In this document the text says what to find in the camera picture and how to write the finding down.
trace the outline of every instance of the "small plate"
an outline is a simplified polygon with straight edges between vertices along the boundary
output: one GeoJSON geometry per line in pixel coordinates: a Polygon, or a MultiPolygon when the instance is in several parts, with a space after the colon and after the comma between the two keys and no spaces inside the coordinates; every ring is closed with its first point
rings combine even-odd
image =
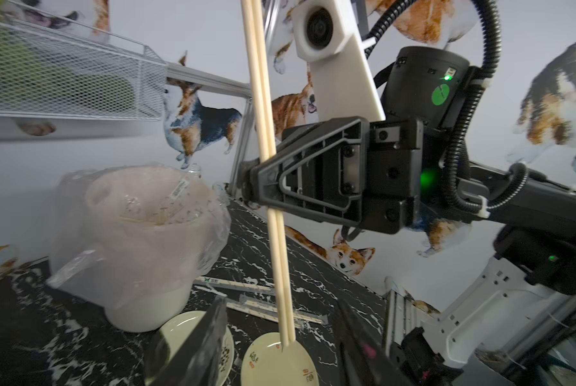
{"type": "MultiPolygon", "coordinates": [[[[204,311],[189,311],[186,313],[178,314],[174,318],[161,326],[159,332],[168,343],[170,355],[168,361],[174,357],[176,351],[181,347],[185,339],[192,333],[198,322],[204,316],[204,311]]],[[[228,327],[226,327],[226,334],[224,334],[224,341],[221,346],[220,358],[220,372],[217,375],[216,386],[222,386],[234,361],[234,340],[228,327]]],[[[145,384],[149,384],[152,379],[147,379],[145,376],[145,384]]]]}
{"type": "Polygon", "coordinates": [[[282,351],[279,332],[259,336],[249,346],[241,367],[241,386],[318,386],[310,355],[294,342],[282,351]]]}

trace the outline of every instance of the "screw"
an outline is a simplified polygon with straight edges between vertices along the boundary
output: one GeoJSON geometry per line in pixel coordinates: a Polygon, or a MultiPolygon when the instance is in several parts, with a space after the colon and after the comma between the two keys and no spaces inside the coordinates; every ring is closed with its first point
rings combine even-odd
{"type": "Polygon", "coordinates": [[[355,186],[352,182],[344,182],[342,184],[342,193],[345,195],[351,194],[355,190],[355,186]]]}
{"type": "Polygon", "coordinates": [[[400,171],[396,167],[389,168],[387,175],[390,179],[396,179],[400,175],[400,171]]]}
{"type": "Polygon", "coordinates": [[[389,221],[397,221],[397,219],[400,217],[398,215],[398,213],[394,210],[394,209],[389,209],[387,210],[387,212],[385,213],[385,217],[387,218],[387,220],[389,221]]]}
{"type": "Polygon", "coordinates": [[[344,146],[342,148],[342,154],[344,157],[350,158],[355,155],[355,150],[352,148],[352,146],[344,146]]]}

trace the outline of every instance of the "wooden chopstick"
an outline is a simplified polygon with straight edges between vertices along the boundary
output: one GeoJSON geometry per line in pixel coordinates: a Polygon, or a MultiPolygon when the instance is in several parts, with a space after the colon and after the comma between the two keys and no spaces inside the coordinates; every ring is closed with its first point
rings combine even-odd
{"type": "MultiPolygon", "coordinates": [[[[252,1],[253,4],[253,17],[254,21],[254,28],[256,31],[256,42],[258,43],[258,59],[260,63],[260,74],[262,80],[262,92],[265,94],[264,96],[264,103],[265,106],[265,118],[266,118],[266,127],[267,127],[267,136],[266,140],[268,142],[269,148],[269,156],[274,156],[276,154],[276,147],[275,147],[275,127],[273,125],[273,109],[271,107],[271,86],[269,82],[269,71],[267,66],[267,57],[266,57],[266,44],[265,44],[265,33],[262,26],[262,2],[261,1],[252,1]]],[[[282,284],[284,285],[284,306],[285,310],[285,321],[287,322],[288,328],[288,339],[289,342],[294,342],[296,340],[295,330],[294,330],[294,317],[292,311],[292,291],[291,291],[291,283],[290,283],[290,271],[288,268],[288,252],[286,248],[286,236],[285,236],[285,228],[284,228],[284,213],[282,211],[277,212],[277,237],[279,239],[279,253],[280,262],[281,262],[281,274],[283,276],[282,284]]]]}
{"type": "MultiPolygon", "coordinates": [[[[243,24],[246,33],[253,105],[260,162],[276,154],[271,92],[266,61],[266,46],[262,28],[262,8],[258,0],[241,0],[243,24]]],[[[279,335],[283,346],[295,341],[292,293],[285,245],[284,214],[273,208],[267,211],[269,249],[275,283],[279,335]]]]}

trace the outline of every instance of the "label sticker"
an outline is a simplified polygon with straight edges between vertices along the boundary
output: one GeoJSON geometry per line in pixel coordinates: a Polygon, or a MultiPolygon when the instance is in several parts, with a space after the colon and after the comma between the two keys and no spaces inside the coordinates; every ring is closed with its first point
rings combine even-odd
{"type": "Polygon", "coordinates": [[[172,199],[178,198],[181,195],[181,193],[183,192],[183,190],[185,188],[187,188],[188,185],[189,185],[189,181],[187,181],[185,179],[179,181],[179,183],[176,185],[175,190],[170,194],[170,198],[172,198],[172,199]]]}

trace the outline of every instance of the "translucent plastic bag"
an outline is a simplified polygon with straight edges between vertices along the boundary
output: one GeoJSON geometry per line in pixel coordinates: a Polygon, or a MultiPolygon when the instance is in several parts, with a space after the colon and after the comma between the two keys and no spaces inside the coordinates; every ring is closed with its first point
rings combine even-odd
{"type": "Polygon", "coordinates": [[[53,206],[48,284],[107,309],[191,286],[228,241],[220,198],[199,172],[167,166],[66,174],[53,206]]]}

